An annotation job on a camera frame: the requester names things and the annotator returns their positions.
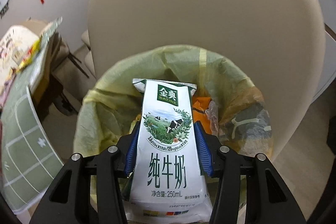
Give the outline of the green white milk carton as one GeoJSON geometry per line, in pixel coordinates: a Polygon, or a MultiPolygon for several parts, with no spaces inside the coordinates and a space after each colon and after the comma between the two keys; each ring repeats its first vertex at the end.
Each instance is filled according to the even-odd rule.
{"type": "Polygon", "coordinates": [[[143,93],[137,155],[125,201],[128,221],[206,223],[212,205],[198,159],[195,84],[133,79],[143,93]]]}

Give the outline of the trash bin with yellow bag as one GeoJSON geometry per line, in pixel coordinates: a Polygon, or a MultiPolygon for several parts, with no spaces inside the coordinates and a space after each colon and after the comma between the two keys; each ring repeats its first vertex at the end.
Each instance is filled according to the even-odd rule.
{"type": "Polygon", "coordinates": [[[97,155],[139,123],[135,165],[121,179],[126,217],[146,223],[206,222],[213,209],[194,123],[246,156],[272,154],[262,93],[226,57],[165,46],[116,63],[84,97],[73,150],[97,155]]]}

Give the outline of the green grid tablecloth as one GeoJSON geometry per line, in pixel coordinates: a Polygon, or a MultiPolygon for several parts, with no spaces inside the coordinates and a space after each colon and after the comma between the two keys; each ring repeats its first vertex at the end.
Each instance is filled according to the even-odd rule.
{"type": "Polygon", "coordinates": [[[1,194],[14,214],[44,195],[63,162],[52,147],[32,99],[43,76],[51,40],[62,19],[47,25],[32,63],[17,74],[2,110],[1,194]]]}

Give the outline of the orange wrapper in bin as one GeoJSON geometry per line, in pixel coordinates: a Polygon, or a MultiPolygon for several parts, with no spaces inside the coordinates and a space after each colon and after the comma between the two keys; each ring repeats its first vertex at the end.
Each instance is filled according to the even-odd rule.
{"type": "Polygon", "coordinates": [[[210,97],[193,97],[192,101],[192,113],[193,113],[193,122],[200,121],[203,129],[207,134],[212,134],[210,128],[210,120],[206,114],[206,110],[209,107],[211,102],[210,97]]]}

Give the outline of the beige chair middle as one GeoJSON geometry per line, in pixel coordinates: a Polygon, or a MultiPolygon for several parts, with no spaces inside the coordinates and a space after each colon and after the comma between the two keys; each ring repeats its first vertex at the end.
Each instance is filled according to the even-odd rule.
{"type": "Polygon", "coordinates": [[[88,68],[88,70],[90,71],[90,73],[94,77],[96,77],[96,75],[95,75],[95,68],[94,68],[94,64],[93,64],[93,58],[92,58],[92,52],[91,52],[91,45],[90,45],[90,41],[89,41],[88,30],[86,30],[86,31],[84,31],[82,33],[81,40],[87,46],[87,48],[89,50],[89,52],[84,57],[84,64],[86,65],[86,67],[88,68]]]}

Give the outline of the beige chair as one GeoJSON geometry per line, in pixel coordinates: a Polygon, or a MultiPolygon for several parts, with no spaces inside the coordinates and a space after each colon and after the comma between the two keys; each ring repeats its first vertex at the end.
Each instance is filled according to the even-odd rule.
{"type": "Polygon", "coordinates": [[[95,75],[95,68],[94,68],[94,64],[93,64],[93,58],[92,58],[92,52],[91,52],[91,45],[90,45],[90,41],[89,41],[88,30],[86,30],[86,31],[84,31],[82,33],[81,40],[87,46],[87,48],[89,50],[89,52],[84,57],[84,64],[86,65],[86,67],[88,68],[88,70],[90,71],[90,73],[94,77],[96,77],[96,75],[95,75]]]}
{"type": "Polygon", "coordinates": [[[169,44],[229,58],[264,96],[274,156],[309,108],[325,55],[318,0],[90,0],[88,33],[96,76],[169,44]]]}

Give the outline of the yellow red snack bag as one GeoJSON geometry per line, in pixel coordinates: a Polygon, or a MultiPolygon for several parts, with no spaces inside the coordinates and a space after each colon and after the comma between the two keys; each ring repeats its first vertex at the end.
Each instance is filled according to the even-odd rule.
{"type": "Polygon", "coordinates": [[[41,39],[38,38],[33,45],[29,48],[28,52],[24,55],[22,61],[20,62],[19,66],[13,70],[15,74],[23,71],[26,67],[28,67],[34,60],[35,56],[41,50],[41,39]]]}

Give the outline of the white mesh food cover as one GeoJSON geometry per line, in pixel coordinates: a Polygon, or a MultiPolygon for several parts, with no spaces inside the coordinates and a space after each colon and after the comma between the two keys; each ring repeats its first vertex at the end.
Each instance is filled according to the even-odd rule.
{"type": "Polygon", "coordinates": [[[1,39],[1,92],[13,74],[18,69],[34,43],[40,37],[21,25],[11,26],[1,39]]]}

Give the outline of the beige chair nearest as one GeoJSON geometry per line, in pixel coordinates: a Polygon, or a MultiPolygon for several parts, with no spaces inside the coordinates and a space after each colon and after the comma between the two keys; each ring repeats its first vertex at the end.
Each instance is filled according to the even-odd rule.
{"type": "Polygon", "coordinates": [[[264,96],[274,156],[309,108],[325,55],[318,0],[90,0],[88,33],[96,76],[169,44],[229,58],[264,96]]]}

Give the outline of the panda wall clock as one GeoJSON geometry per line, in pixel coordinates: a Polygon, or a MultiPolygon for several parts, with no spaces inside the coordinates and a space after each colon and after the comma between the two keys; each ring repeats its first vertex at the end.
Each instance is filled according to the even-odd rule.
{"type": "Polygon", "coordinates": [[[4,17],[5,13],[9,9],[9,0],[0,0],[0,16],[4,17]]]}

